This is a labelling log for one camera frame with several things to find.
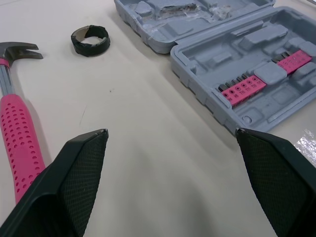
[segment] silver metal shaft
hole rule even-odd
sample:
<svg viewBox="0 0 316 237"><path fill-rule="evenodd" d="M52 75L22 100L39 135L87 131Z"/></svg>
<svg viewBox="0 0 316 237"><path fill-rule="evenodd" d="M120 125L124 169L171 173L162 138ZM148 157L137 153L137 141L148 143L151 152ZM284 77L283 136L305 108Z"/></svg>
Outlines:
<svg viewBox="0 0 316 237"><path fill-rule="evenodd" d="M14 87L10 79L10 69L5 65L0 65L0 86L3 96L14 94Z"/></svg>

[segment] tool case lid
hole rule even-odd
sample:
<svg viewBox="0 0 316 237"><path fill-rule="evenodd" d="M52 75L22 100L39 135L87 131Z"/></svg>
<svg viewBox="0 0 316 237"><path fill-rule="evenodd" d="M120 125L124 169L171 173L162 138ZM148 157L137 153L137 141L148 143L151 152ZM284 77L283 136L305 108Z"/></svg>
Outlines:
<svg viewBox="0 0 316 237"><path fill-rule="evenodd" d="M157 53L177 43L227 25L265 8L275 0L115 0L122 19Z"/></svg>

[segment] textured black pad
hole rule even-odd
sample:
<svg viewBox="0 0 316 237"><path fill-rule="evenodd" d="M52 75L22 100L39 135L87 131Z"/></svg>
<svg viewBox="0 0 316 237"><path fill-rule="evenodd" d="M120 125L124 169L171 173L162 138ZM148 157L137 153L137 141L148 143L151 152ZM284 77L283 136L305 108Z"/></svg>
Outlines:
<svg viewBox="0 0 316 237"><path fill-rule="evenodd" d="M308 229L312 226L306 224L308 218L313 218L310 211L315 191L287 158L292 156L290 159L309 166L307 172L315 174L316 169L281 138L242 129L237 132L237 140L252 189L277 236L311 236Z"/></svg>
<svg viewBox="0 0 316 237"><path fill-rule="evenodd" d="M106 134L87 142L60 189L73 226L83 236L98 191L103 165Z"/></svg>
<svg viewBox="0 0 316 237"><path fill-rule="evenodd" d="M103 165L107 130L78 136L29 187L0 228L1 237L82 237Z"/></svg>

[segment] pink rubber grip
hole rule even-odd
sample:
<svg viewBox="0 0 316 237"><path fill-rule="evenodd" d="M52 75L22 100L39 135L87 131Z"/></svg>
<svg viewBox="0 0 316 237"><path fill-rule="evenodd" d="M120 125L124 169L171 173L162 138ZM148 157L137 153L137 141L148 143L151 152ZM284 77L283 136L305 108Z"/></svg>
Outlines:
<svg viewBox="0 0 316 237"><path fill-rule="evenodd" d="M30 112L18 95L0 101L1 131L14 180L18 203L45 165Z"/></svg>

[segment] white table surface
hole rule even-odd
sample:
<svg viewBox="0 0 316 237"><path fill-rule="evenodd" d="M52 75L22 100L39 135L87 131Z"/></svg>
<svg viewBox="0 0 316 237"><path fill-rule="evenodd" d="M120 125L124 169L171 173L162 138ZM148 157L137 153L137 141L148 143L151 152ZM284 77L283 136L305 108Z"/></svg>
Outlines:
<svg viewBox="0 0 316 237"><path fill-rule="evenodd" d="M312 7L280 0L316 18ZM0 41L36 43L43 60L16 61L46 165L69 139L110 138L86 237L274 237L236 139L120 19L112 0L0 0ZM106 27L109 50L77 55L71 33ZM271 131L293 144L316 131L316 101ZM0 142L0 224L15 206Z"/></svg>

